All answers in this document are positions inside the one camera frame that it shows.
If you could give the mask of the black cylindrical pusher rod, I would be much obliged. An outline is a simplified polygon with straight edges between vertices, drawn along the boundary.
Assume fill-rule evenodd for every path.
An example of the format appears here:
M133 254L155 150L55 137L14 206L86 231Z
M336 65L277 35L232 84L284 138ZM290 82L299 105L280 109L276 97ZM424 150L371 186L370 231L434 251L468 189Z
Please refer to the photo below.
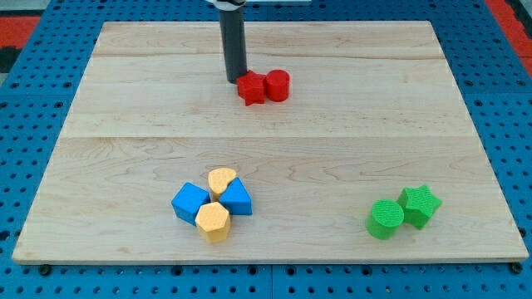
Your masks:
M224 51L227 81L235 84L247 71L247 52L244 30L244 7L233 11L219 11L219 25Z

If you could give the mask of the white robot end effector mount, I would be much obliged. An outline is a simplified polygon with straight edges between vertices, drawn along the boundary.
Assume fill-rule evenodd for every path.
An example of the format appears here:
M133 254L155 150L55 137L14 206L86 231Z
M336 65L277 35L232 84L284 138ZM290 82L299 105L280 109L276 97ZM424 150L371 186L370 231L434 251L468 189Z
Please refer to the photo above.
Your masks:
M246 0L206 0L221 11L235 11L241 8Z

